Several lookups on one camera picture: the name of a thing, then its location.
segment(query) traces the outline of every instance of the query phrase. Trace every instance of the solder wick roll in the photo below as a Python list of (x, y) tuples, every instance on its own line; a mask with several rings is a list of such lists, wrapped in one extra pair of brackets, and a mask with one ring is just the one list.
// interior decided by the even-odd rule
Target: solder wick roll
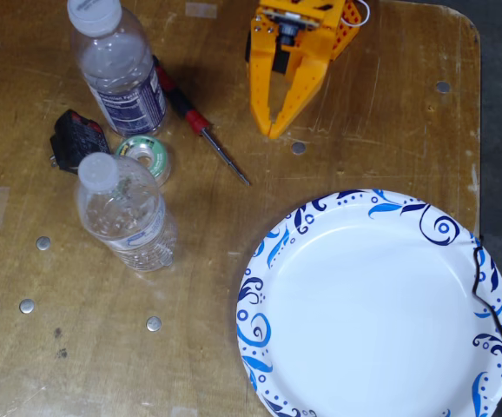
[(168, 180), (170, 175), (168, 152), (153, 136), (137, 135), (126, 139), (116, 150), (116, 155), (129, 156), (147, 166), (159, 187)]

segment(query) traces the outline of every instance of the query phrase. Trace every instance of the wooden table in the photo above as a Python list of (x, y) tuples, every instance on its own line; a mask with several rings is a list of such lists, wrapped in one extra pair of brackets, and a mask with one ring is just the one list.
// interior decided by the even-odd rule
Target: wooden table
[[(253, 186), (172, 116), (161, 139), (174, 157), (163, 190), (180, 229), (175, 263), (138, 275), (83, 230), (76, 177), (50, 167), (66, 109), (106, 124), (69, 53), (65, 4), (0, 0), (0, 416), (266, 416), (238, 354), (235, 303), (248, 259), (287, 212), (381, 188), (478, 227), (479, 35), (467, 18), (374, 3), (320, 94), (271, 142), (250, 114), (243, 61), (256, 1), (211, 3), (216, 18), (124, 0)], [(19, 312), (24, 298), (33, 313)]]

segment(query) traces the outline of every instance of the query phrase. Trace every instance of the paper plate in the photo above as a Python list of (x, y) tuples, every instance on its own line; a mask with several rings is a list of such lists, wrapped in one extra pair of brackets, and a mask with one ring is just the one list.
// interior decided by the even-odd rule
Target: paper plate
[[(406, 195), (349, 190), (272, 229), (238, 296), (239, 349), (272, 415), (487, 417), (502, 340), (472, 297), (478, 246)], [(478, 295), (502, 324), (502, 278), (479, 255)]]

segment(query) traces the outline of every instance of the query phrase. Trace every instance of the metal screw head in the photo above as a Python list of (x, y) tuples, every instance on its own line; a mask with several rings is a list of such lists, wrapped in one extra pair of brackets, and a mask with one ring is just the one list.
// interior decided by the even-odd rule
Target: metal screw head
[(292, 152), (294, 152), (296, 155), (301, 155), (303, 152), (305, 152), (306, 146), (305, 143), (303, 142), (294, 142), (292, 145)]
[(147, 320), (147, 329), (149, 332), (157, 332), (162, 327), (162, 320), (153, 315)]
[(440, 92), (440, 93), (449, 93), (450, 92), (450, 84), (448, 84), (446, 81), (438, 81), (436, 83), (436, 89)]
[(24, 314), (29, 314), (34, 309), (35, 309), (35, 302), (30, 298), (26, 298), (25, 300), (19, 303), (19, 311), (21, 311)]
[(50, 238), (47, 236), (41, 236), (36, 240), (36, 248), (39, 250), (46, 250), (50, 248)]

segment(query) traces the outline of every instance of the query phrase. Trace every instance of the plastic water bottle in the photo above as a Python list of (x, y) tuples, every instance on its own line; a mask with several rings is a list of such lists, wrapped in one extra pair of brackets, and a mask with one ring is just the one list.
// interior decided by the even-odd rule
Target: plastic water bottle
[(69, 0), (71, 49), (113, 130), (155, 131), (166, 102), (143, 27), (119, 0)]
[(172, 264), (177, 228), (148, 169), (97, 152), (81, 161), (78, 175), (77, 210), (94, 237), (138, 271)]

